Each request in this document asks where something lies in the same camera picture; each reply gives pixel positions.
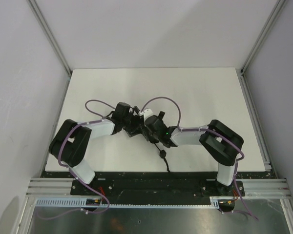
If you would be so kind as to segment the black folding umbrella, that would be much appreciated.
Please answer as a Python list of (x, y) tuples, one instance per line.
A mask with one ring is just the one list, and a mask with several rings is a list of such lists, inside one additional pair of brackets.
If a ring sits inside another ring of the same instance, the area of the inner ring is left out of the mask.
[(168, 139), (168, 135), (171, 133), (169, 128), (164, 124), (163, 117), (165, 112), (160, 111), (159, 115), (151, 114), (151, 120), (147, 120), (147, 125), (145, 125), (143, 115), (138, 115), (139, 108), (137, 106), (133, 107), (133, 112), (135, 115), (133, 116), (132, 124), (133, 124), (133, 132), (132, 135), (136, 136), (141, 134), (146, 141), (154, 144), (159, 151), (159, 156), (166, 164), (167, 171), (171, 173), (169, 169), (169, 164), (166, 159), (166, 151), (164, 149), (160, 149), (158, 147), (158, 143), (162, 143), (164, 146), (170, 148), (172, 146), (172, 142)]

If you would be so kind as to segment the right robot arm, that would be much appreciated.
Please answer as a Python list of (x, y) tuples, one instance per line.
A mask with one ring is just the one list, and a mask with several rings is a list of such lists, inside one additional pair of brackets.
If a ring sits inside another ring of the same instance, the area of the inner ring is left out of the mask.
[(238, 161), (244, 159), (243, 138), (222, 122), (213, 119), (208, 125), (192, 128), (167, 127), (163, 118), (154, 114), (144, 117), (150, 135), (165, 147), (200, 145), (218, 163), (216, 181), (231, 186), (237, 174)]

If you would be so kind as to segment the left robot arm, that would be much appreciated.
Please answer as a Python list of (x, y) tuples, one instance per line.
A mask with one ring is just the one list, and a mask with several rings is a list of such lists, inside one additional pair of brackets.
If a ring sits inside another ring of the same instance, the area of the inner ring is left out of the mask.
[(95, 178), (95, 172), (85, 159), (89, 141), (117, 134), (121, 130), (135, 132), (143, 121), (139, 112), (138, 107), (119, 102), (108, 115), (101, 115), (100, 120), (78, 123), (67, 119), (52, 139), (48, 151), (60, 166), (88, 185)]

